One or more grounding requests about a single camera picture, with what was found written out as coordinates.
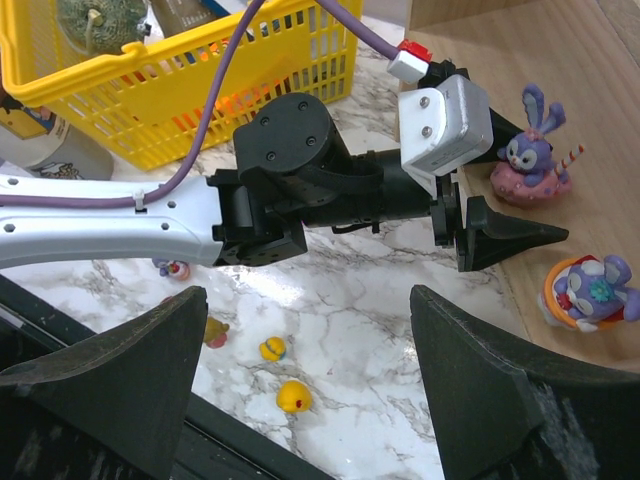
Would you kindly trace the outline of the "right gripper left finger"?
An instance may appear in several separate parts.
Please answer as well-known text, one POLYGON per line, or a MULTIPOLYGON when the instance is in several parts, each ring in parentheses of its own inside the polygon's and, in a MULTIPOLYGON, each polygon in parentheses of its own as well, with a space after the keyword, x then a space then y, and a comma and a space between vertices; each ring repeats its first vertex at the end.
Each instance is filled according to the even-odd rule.
POLYGON ((189 287, 1 373, 4 479, 167 479, 208 316, 189 287))

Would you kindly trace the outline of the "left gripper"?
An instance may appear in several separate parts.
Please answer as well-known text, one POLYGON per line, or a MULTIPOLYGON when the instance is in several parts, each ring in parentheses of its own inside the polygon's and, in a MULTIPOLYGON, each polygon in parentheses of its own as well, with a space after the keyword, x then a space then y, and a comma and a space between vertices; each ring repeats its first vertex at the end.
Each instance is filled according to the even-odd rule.
MULTIPOLYGON (((489 161, 509 160, 508 145, 523 129, 490 109, 493 144, 489 161)), ((529 249, 565 241, 569 231, 557 226, 508 216, 494 211, 482 196, 467 199, 466 225, 462 222, 459 185, 447 175, 436 179, 432 197, 400 166, 397 149, 353 155, 349 174, 364 174, 376 167, 383 174, 379 187, 366 194, 341 193, 326 204, 304 209, 304 225, 330 227, 335 234, 350 233, 393 220, 429 217, 438 246, 457 247, 459 272, 494 266, 529 249)))

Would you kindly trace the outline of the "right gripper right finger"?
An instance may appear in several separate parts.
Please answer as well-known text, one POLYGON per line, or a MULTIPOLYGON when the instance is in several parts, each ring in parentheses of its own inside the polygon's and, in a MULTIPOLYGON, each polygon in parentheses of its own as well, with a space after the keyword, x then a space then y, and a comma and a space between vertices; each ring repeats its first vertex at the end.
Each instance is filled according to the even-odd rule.
POLYGON ((638 478, 638 374, 539 347, 423 285, 410 309, 445 478, 638 478))

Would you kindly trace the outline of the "bunny holding strawberry cake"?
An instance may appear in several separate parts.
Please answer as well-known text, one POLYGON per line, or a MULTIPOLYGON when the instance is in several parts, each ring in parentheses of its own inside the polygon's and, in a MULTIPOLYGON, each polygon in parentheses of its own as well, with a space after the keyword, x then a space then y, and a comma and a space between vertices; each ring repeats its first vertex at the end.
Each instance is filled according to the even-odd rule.
POLYGON ((158 270, 161 277, 186 281, 191 274, 190 266, 186 262, 153 258, 152 264, 158 270))

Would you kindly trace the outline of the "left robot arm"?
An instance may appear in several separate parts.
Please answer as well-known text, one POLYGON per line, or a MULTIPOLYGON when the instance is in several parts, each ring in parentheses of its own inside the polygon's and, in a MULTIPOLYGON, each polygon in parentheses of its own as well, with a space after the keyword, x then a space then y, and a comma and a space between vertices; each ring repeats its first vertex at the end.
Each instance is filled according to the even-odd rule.
POLYGON ((567 239, 566 229, 462 201, 443 178, 429 194, 399 149, 351 155, 327 109, 288 94, 242 127, 238 165, 186 178, 152 199, 152 182, 1 179, 1 264, 149 258, 206 267, 270 265, 302 255, 305 232, 378 232, 384 222, 430 218, 437 245, 462 272, 567 239))

